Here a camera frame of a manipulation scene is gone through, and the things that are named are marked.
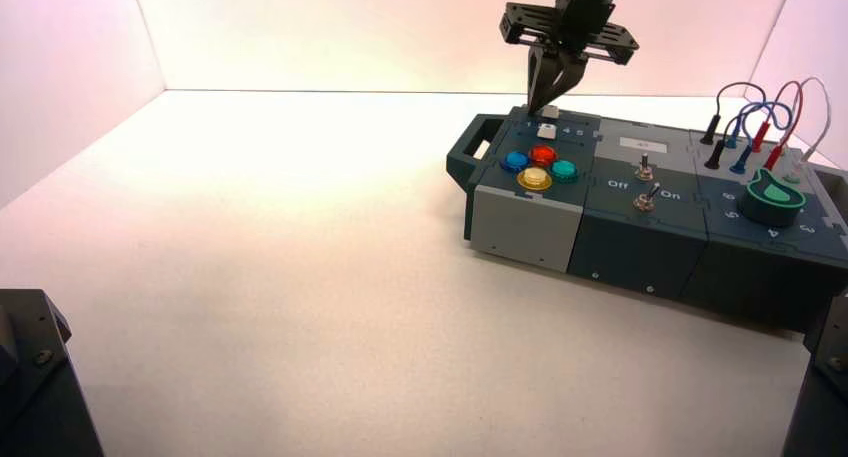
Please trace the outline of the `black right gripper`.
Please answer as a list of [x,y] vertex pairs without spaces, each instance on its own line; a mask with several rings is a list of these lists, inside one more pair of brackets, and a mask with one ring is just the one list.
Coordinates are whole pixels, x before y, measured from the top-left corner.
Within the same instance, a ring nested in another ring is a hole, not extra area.
[[508,44],[526,45],[527,106],[538,112],[575,87],[589,58],[626,65],[639,44],[610,17],[614,0],[555,0],[551,6],[508,2],[499,30]]

